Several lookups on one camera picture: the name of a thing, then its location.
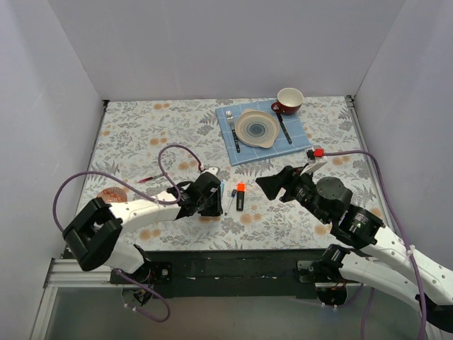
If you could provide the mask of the black orange highlighter pen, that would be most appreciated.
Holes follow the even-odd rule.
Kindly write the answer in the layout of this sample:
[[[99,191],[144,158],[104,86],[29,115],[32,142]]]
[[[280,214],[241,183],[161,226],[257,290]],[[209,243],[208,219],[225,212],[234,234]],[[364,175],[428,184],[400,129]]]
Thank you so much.
[[[240,212],[243,211],[244,198],[245,198],[245,192],[237,191],[237,193],[236,193],[236,210],[237,211],[240,211]]]

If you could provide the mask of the red pen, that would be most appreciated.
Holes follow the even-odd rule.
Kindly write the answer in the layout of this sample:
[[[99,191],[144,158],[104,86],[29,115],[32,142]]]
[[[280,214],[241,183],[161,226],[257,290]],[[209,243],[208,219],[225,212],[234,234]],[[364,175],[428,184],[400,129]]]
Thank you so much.
[[[146,177],[146,178],[143,178],[143,179],[139,180],[138,183],[146,183],[148,181],[159,179],[159,178],[161,178],[163,176],[164,176],[164,174],[157,174],[157,175],[154,175],[154,176],[149,176],[149,177]]]

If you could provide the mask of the white grey pen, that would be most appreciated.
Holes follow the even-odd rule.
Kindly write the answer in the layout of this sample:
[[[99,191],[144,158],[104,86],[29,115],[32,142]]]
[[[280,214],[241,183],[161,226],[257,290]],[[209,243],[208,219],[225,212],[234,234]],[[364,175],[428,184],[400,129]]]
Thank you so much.
[[[231,205],[232,205],[233,202],[234,202],[234,197],[232,196],[232,197],[230,197],[230,199],[228,201],[228,204],[227,204],[227,207],[226,207],[226,210],[224,212],[225,216],[228,215],[228,213],[229,213],[229,211],[231,209]]]

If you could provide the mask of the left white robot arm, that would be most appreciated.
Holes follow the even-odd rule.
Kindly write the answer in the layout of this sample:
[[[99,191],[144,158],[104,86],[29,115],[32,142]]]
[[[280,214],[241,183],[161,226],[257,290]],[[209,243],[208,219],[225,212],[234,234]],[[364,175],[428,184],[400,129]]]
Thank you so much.
[[[158,222],[190,217],[196,213],[216,217],[223,213],[221,181],[216,167],[204,170],[196,181],[178,184],[181,200],[174,203],[177,191],[168,188],[156,196],[124,203],[106,203],[94,198],[64,229],[62,236],[83,271],[105,265],[120,269],[135,283],[150,277],[150,259],[139,246],[130,246],[120,236]]]

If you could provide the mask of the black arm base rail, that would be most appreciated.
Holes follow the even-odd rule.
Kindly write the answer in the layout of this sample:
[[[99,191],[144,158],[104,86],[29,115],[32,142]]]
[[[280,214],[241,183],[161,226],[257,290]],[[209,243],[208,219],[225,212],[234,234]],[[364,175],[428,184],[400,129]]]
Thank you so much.
[[[354,281],[315,273],[322,250],[148,251],[131,278],[165,298],[289,296],[345,298]]]

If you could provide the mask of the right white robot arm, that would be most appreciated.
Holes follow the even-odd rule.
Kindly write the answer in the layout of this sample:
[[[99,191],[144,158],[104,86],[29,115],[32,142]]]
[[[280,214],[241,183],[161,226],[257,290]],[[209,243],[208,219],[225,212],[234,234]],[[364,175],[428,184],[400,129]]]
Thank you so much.
[[[297,201],[324,224],[343,246],[330,245],[319,261],[328,281],[343,277],[393,295],[414,308],[426,309],[426,320],[452,332],[452,271],[411,246],[376,215],[351,203],[352,191],[335,177],[313,181],[303,168],[286,166],[256,183],[269,200]]]

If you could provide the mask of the light blue pen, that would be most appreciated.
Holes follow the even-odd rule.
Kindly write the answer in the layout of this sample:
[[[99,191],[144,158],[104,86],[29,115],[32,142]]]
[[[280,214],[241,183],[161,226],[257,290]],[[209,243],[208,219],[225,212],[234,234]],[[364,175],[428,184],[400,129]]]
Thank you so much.
[[[226,181],[225,180],[221,180],[221,184],[220,184],[220,193],[221,193],[221,208],[222,208],[222,214],[224,214],[224,211],[225,211],[225,208],[224,208],[224,204],[225,204],[225,189],[226,187]]]

